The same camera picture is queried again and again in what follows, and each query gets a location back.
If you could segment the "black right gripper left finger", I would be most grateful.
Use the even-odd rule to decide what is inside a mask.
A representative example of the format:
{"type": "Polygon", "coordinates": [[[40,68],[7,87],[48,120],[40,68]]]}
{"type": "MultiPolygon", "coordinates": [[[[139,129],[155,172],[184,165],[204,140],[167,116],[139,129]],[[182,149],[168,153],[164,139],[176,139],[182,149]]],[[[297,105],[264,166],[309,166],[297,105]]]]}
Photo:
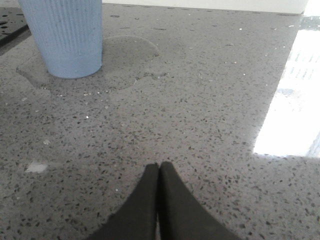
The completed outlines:
{"type": "Polygon", "coordinates": [[[157,225],[158,165],[148,164],[133,192],[89,240],[154,240],[157,225]]]}

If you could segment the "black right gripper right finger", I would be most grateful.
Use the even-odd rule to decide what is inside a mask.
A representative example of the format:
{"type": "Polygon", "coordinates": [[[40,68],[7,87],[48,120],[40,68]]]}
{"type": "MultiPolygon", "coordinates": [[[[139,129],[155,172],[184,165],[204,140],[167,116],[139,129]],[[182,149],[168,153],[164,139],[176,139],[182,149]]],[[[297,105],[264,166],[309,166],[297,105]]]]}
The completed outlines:
{"type": "Polygon", "coordinates": [[[157,212],[162,240],[238,240],[187,189],[174,165],[159,168],[157,212]]]}

